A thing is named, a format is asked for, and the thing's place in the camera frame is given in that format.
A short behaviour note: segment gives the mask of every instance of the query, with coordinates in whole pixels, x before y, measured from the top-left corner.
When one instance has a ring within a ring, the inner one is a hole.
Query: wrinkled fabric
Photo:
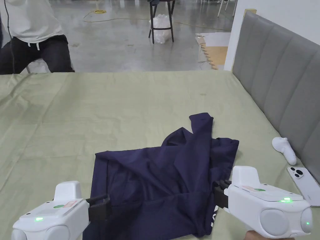
[[[214,181],[228,179],[239,141],[212,139],[208,113],[189,117],[161,147],[96,154],[91,197],[110,194],[112,215],[90,224],[84,240],[173,239],[209,235]]]

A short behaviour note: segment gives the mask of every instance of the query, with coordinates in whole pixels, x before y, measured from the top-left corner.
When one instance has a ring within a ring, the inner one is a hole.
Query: white smartphone
[[[303,198],[312,207],[320,207],[320,186],[309,171],[304,167],[288,167],[287,170]]]

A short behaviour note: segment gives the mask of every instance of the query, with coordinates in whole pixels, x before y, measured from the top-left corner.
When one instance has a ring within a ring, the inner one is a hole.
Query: human hand
[[[247,231],[245,234],[244,240],[269,240],[269,238],[265,238],[261,236],[256,231]],[[294,238],[281,238],[281,239],[275,239],[275,240],[294,240]]]

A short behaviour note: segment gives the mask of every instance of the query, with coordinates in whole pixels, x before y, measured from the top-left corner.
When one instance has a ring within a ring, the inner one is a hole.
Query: concrete floor
[[[150,19],[146,0],[50,0],[56,17],[62,23],[69,41],[70,55],[77,72],[179,71],[201,70],[197,62],[198,44],[195,33],[217,32],[207,28],[231,31],[234,2],[227,12],[214,1],[177,0],[174,8],[174,43],[152,44],[148,38],[148,20],[112,20],[87,23],[83,17],[96,9],[106,14],[91,13],[87,21],[113,18]],[[167,14],[166,3],[160,3],[157,14]]]

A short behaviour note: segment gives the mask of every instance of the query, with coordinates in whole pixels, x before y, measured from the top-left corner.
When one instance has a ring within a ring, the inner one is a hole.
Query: gray upholstered headboard
[[[247,12],[232,72],[320,183],[320,46]]]

